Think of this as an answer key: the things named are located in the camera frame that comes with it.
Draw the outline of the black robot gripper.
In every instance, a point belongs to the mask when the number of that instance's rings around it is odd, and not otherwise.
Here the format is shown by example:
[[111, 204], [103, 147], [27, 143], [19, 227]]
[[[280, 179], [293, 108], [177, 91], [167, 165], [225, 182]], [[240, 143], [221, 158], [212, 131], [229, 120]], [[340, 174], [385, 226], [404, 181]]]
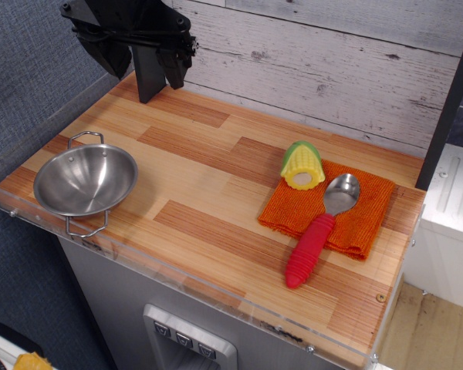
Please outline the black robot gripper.
[[[64, 1], [61, 15], [73, 23], [87, 53], [110, 75], [122, 79], [132, 54], [126, 45], [173, 45], [194, 50], [191, 22], [162, 1]], [[192, 56], [159, 48], [157, 61], [172, 89], [184, 86]]]

